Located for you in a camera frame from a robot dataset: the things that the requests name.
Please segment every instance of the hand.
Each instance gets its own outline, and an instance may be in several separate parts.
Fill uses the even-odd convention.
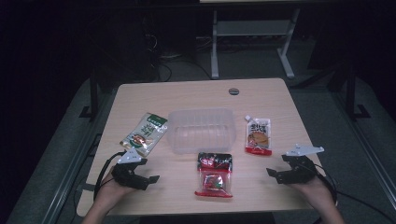
[[[102,187],[99,189],[96,199],[90,211],[84,217],[83,224],[102,223],[107,213],[127,194],[136,191],[129,187],[121,186],[113,179],[111,167],[106,177],[102,180]]]
[[[298,190],[304,196],[309,204],[319,212],[323,223],[345,223],[332,200],[330,191],[317,176],[307,183],[288,186]]]

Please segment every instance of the metal frame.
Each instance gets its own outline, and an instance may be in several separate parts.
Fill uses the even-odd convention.
[[[294,9],[291,20],[284,21],[218,21],[218,13],[213,12],[213,33],[212,33],[212,50],[211,50],[211,66],[212,79],[219,78],[219,64],[217,54],[218,36],[230,35],[284,35],[286,37],[282,48],[277,49],[280,61],[282,62],[286,76],[294,78],[287,52],[290,41],[293,36],[294,27],[296,25],[300,9]]]

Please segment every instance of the wooden table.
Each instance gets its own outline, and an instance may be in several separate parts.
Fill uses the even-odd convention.
[[[230,88],[240,93],[231,95]],[[125,197],[113,215],[174,215],[236,213],[307,209],[309,205],[296,191],[278,185],[265,168],[289,170],[281,155],[295,144],[311,146],[288,88],[280,78],[212,80],[171,83],[125,84],[120,86],[97,149],[87,183],[95,184],[107,159],[123,151],[119,142],[146,112],[168,117],[180,109],[225,107],[233,111],[236,140],[232,150],[231,199],[199,197],[197,154],[177,155],[164,136],[148,155],[148,163],[138,166],[137,175],[160,175],[156,184]],[[244,150],[246,115],[272,121],[273,155],[247,154]],[[311,160],[320,164],[317,155]],[[92,205],[91,191],[83,190],[78,214],[85,216]]]

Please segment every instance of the red snack bag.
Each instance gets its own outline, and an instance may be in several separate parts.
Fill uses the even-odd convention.
[[[230,154],[200,152],[197,169],[199,172],[198,196],[231,198],[231,172],[233,157]]]
[[[246,116],[247,141],[245,151],[255,155],[271,156],[271,120]]]

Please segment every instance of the table leg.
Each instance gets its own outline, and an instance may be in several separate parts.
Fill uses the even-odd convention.
[[[218,66],[218,12],[213,12],[213,36],[212,36],[212,52],[211,52],[211,65],[212,65],[212,79],[219,79],[219,66]]]
[[[279,55],[280,61],[282,62],[283,68],[285,69],[286,76],[288,78],[294,78],[294,73],[293,70],[291,69],[286,53],[288,52],[289,44],[293,36],[294,27],[296,26],[299,13],[300,13],[300,9],[296,8],[293,12],[293,16],[289,23],[288,31],[286,33],[285,44],[283,45],[282,48],[277,49],[277,54]]]

